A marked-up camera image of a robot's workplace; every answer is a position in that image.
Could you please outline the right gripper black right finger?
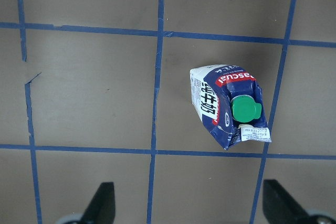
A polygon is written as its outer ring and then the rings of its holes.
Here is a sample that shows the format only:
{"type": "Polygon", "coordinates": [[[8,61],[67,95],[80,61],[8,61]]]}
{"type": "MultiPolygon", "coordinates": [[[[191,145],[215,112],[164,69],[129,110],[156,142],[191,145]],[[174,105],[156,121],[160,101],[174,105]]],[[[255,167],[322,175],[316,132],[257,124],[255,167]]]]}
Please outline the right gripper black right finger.
{"type": "Polygon", "coordinates": [[[302,206],[275,179],[263,181],[263,214],[268,223],[315,223],[302,206]]]}

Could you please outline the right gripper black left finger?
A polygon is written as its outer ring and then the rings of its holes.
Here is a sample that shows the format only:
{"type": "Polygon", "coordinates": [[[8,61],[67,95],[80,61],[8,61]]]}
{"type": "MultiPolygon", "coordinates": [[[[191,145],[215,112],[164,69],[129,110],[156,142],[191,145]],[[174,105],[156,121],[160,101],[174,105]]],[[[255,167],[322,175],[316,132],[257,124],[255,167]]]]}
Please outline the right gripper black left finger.
{"type": "Polygon", "coordinates": [[[80,223],[113,223],[116,216],[115,203],[114,183],[101,183],[80,223]]]}

